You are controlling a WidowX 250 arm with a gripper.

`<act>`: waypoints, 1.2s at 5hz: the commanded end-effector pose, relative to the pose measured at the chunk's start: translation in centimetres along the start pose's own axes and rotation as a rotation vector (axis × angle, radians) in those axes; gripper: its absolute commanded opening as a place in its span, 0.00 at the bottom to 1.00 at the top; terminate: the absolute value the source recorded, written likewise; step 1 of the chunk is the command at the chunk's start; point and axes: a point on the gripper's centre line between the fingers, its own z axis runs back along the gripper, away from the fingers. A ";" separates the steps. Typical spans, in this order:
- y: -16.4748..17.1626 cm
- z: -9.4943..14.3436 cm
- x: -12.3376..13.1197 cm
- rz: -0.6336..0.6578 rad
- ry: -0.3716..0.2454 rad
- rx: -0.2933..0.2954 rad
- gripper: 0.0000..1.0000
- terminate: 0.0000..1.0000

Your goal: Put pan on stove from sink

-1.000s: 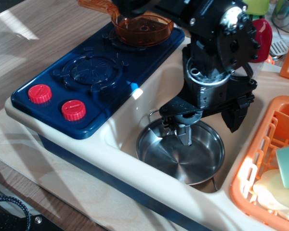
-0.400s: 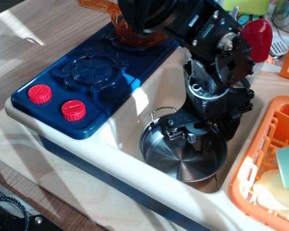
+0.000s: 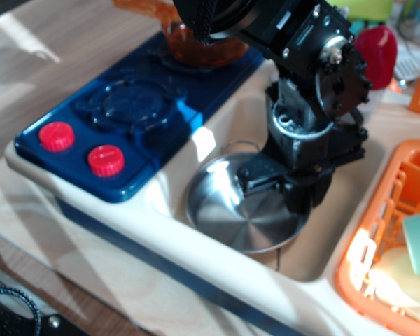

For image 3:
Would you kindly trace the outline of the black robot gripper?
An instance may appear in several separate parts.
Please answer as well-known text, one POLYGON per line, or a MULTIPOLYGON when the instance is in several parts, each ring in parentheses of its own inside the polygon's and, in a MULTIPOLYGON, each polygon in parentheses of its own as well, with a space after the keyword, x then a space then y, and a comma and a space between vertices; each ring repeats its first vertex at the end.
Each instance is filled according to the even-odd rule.
POLYGON ((305 129, 277 104, 267 107, 267 142, 237 170, 245 195, 278 183, 286 184, 286 205, 292 213, 308 214, 322 203, 335 168, 361 159, 368 131, 358 109, 305 129))

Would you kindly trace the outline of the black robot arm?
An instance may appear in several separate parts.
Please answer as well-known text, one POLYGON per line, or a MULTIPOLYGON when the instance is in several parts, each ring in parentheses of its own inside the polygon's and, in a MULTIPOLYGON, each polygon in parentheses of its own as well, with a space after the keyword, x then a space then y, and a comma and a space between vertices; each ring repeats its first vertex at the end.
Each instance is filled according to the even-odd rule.
POLYGON ((366 63, 348 20, 325 1, 176 1, 206 46, 236 38, 273 61, 268 138, 237 171, 245 195, 277 188, 293 213, 321 203, 335 169, 364 156, 358 106, 369 99, 366 63))

